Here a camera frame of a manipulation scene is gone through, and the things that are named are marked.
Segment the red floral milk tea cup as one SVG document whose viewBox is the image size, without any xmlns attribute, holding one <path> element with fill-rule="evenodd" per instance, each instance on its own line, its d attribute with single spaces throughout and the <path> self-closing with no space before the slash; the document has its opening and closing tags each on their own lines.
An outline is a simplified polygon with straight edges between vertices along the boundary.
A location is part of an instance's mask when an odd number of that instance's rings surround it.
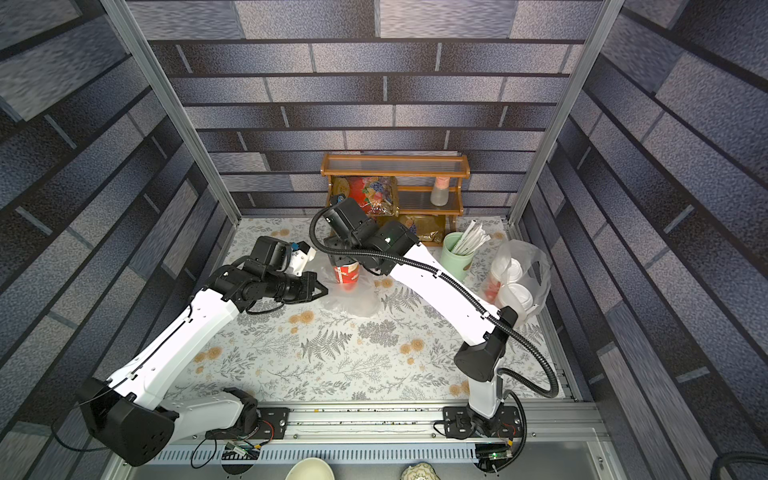
<svg viewBox="0 0 768 480">
<path fill-rule="evenodd" d="M 501 286 L 516 283 L 522 276 L 523 270 L 517 260 L 506 257 L 494 259 L 482 285 L 485 299 L 489 303 L 494 303 Z"/>
</svg>

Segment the black lid milk tea cup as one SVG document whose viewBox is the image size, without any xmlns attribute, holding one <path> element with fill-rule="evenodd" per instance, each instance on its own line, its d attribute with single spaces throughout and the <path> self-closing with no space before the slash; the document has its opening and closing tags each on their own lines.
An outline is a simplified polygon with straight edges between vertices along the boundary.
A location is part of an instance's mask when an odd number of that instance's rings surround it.
<svg viewBox="0 0 768 480">
<path fill-rule="evenodd" d="M 360 272 L 360 265 L 358 262 L 348 263 L 341 266 L 334 265 L 333 272 L 337 283 L 344 291 L 352 291 L 356 288 Z"/>
</svg>

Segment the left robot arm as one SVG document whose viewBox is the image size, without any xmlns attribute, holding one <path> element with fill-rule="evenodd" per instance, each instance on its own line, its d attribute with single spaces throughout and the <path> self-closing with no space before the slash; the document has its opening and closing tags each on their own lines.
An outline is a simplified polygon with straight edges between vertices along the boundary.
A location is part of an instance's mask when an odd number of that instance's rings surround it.
<svg viewBox="0 0 768 480">
<path fill-rule="evenodd" d="M 261 299 L 309 303 L 328 289 L 314 272 L 255 275 L 219 268 L 182 313 L 144 350 L 107 380 L 89 378 L 77 393 L 88 433 L 131 466 L 141 466 L 168 444 L 202 433 L 207 439 L 249 438 L 262 425 L 258 402 L 230 387 L 212 396 L 167 404 L 178 375 L 224 326 Z"/>
</svg>

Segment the translucent plastic carrier bag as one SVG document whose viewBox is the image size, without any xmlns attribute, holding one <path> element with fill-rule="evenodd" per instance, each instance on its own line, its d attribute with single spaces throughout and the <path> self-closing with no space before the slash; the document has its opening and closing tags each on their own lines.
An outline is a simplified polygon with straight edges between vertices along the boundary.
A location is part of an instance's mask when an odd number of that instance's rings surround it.
<svg viewBox="0 0 768 480">
<path fill-rule="evenodd" d="M 537 246 L 510 240 L 500 246 L 491 262 L 481 297 L 501 309 L 510 307 L 518 323 L 534 318 L 544 307 L 551 289 L 552 264 Z"/>
</svg>

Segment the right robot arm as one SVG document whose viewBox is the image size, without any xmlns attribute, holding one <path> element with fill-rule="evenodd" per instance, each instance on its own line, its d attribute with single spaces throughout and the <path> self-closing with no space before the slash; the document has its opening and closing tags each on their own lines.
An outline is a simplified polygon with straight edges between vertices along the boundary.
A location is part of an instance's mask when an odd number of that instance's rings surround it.
<svg viewBox="0 0 768 480">
<path fill-rule="evenodd" d="M 312 243 L 334 259 L 349 259 L 407 286 L 458 332 L 463 344 L 454 363 L 469 379 L 469 408 L 492 418 L 502 404 L 496 369 L 514 335 L 517 314 L 498 310 L 467 290 L 398 222 L 358 230 L 336 226 L 334 231 L 325 240 L 311 234 Z"/>
</svg>

